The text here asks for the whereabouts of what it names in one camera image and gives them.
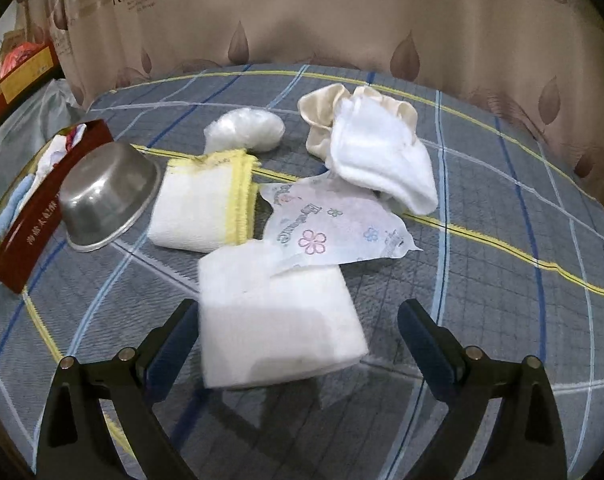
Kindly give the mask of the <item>white foam sponge block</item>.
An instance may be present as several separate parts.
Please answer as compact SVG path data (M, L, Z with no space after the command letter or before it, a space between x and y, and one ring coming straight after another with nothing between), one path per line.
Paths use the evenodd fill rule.
M206 387L253 388L319 376L368 352L338 266L282 272L262 240L200 258L199 326Z

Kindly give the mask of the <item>yellow edged white cloth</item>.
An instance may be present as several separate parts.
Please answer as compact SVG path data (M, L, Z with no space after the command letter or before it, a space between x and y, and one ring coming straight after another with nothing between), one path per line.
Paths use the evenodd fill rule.
M188 252L213 252L251 240L257 167L259 159L244 150L170 159L153 205L149 240Z

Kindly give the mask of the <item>floral tissue packet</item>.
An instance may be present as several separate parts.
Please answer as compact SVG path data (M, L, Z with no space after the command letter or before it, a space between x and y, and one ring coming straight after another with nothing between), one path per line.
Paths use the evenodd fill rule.
M274 251L277 272L400 259L419 249L405 222L375 193L329 172L263 184L259 194L273 210L263 240Z

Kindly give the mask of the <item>white sock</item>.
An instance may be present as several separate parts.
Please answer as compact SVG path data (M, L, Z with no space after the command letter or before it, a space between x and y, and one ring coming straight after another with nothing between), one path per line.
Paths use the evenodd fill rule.
M360 93L335 108L327 165L343 180L380 192L413 214L439 206L431 157L405 101Z

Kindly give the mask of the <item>white plastic bag ball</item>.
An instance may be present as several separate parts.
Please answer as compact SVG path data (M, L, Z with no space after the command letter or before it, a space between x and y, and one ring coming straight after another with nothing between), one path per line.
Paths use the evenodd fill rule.
M241 107L221 115L204 128L204 153L239 150L266 153L280 144L285 123L269 110Z

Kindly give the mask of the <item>light blue fluffy towel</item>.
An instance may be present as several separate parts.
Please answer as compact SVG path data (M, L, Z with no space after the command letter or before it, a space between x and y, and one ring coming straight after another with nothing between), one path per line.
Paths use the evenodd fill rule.
M18 205L31 188L34 178L35 174L27 174L11 192L8 202L0 213L0 240L6 235L12 222L14 222Z

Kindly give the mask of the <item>grey plaid bed sheet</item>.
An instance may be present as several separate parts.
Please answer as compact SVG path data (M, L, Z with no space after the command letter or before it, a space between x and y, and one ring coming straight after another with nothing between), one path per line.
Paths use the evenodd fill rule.
M155 411L202 479L399 479L446 408L398 334L402 301L419 300L462 344L546 367L568 474L604 449L604 209L548 148L437 90L319 66L243 66L147 81L99 96L89 118L165 162L199 154L203 130L236 107L287 127L261 159L260 181L319 174L306 151L303 94L370 84L416 107L442 207L409 219L417 250L350 264L343 275L369 342L359 365L293 384L205 393L191 354ZM197 259L154 247L137 222L112 245L79 254L55 232L24 295L0 284L0 421L28 464L58 360L101 361L139 344L197 289Z

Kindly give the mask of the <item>red gold tin box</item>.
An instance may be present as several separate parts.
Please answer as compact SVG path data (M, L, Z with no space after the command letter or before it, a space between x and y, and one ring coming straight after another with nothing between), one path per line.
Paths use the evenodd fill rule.
M60 130L18 173L0 200L0 213L18 183L35 174L16 218L0 240L0 282L16 294L24 285L61 221L58 193L67 174L87 153L112 140L102 119Z

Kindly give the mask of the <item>steel bowl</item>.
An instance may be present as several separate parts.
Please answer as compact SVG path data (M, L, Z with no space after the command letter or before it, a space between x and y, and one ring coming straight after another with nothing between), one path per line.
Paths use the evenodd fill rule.
M84 156L59 191L67 242L77 252L94 252L126 232L152 202L161 169L122 142L110 142Z

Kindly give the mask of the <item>cream satin scrunchie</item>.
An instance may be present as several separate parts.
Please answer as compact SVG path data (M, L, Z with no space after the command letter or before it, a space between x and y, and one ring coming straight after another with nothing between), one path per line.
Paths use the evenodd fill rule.
M383 96L371 86L359 86L350 92L344 84L329 84L305 94L297 101L297 110L303 121L309 125L305 144L309 154L323 162L327 159L335 111L340 102L358 96L375 101L384 110L400 119L411 131L410 143L417 142L418 112L410 103Z

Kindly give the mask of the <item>red box with yellow label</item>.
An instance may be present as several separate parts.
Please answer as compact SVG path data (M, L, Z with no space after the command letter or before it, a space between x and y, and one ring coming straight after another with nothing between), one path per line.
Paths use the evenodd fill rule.
M55 48L50 41L6 77L0 79L0 111L22 96L37 82L49 78L60 67Z

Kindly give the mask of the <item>red plastic bag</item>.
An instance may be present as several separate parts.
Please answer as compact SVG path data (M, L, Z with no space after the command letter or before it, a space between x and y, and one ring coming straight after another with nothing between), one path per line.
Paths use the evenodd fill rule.
M40 48L39 44L32 42L22 42L6 54L2 64L0 64L0 79L6 77L15 68L24 63L34 52Z

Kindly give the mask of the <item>beige leaf print curtain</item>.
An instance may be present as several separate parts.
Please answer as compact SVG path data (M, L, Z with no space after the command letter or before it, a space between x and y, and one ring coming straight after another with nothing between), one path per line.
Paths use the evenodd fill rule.
M247 63L374 70L507 119L604 206L604 21L590 0L17 0L80 103Z

